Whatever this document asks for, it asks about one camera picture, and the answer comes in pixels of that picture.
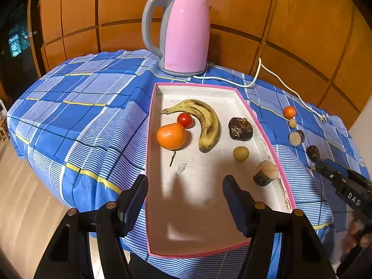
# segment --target blue plaid tablecloth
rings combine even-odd
[[[34,83],[8,113],[11,141],[42,182],[66,206],[81,212],[116,200],[143,173],[151,94],[155,83],[207,83],[218,80],[174,77],[161,72],[158,57],[147,50],[102,52],[68,60]],[[252,77],[209,64],[205,76],[248,84]],[[297,98],[257,80],[252,88],[237,87],[257,115],[282,164],[297,208],[302,209],[331,261],[340,255],[348,207],[331,183],[311,167],[306,147],[316,145],[324,158],[365,177],[367,170],[341,119],[326,114],[327,123],[303,108]],[[305,142],[293,147],[283,117],[284,107],[297,110]],[[270,273],[275,278],[281,235],[275,236]],[[148,255],[144,207],[123,246],[160,270],[178,278],[236,278],[247,247],[209,257],[162,259]]]

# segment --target orange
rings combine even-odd
[[[177,150],[186,140],[185,128],[179,123],[160,127],[156,132],[156,140],[164,149]]]
[[[296,109],[292,106],[287,106],[284,108],[283,114],[287,119],[292,119],[296,115]]]

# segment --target brown rock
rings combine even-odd
[[[233,140],[247,141],[253,136],[253,127],[247,119],[233,117],[229,121],[229,133]]]

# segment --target yellow ball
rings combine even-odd
[[[295,129],[295,127],[297,127],[297,121],[295,119],[290,119],[288,121],[288,126],[292,129]]]
[[[236,147],[233,151],[233,155],[234,155],[234,158],[237,160],[237,161],[245,161],[248,156],[249,156],[249,150],[247,147],[244,147],[244,146],[239,146],[239,147]]]

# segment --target kettle base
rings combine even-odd
[[[204,70],[202,71],[199,71],[199,72],[175,72],[175,71],[170,71],[170,70],[167,70],[167,69],[164,69],[164,68],[159,68],[161,71],[165,72],[166,74],[169,74],[169,75],[174,75],[174,76],[181,76],[181,77],[184,77],[184,78],[188,78],[188,77],[191,77],[191,76],[194,76],[194,75],[200,75],[200,74],[203,74],[206,70],[206,67]]]

